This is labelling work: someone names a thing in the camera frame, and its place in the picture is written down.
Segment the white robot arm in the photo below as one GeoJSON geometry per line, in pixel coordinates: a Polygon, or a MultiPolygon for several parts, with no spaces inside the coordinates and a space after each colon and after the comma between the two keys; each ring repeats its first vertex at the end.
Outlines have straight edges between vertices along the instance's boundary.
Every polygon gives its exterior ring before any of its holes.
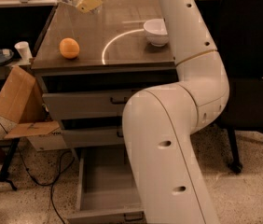
{"type": "Polygon", "coordinates": [[[178,75],[135,93],[122,128],[147,224],[220,224],[191,135],[222,113],[228,77],[194,0],[159,0],[178,75]]]}

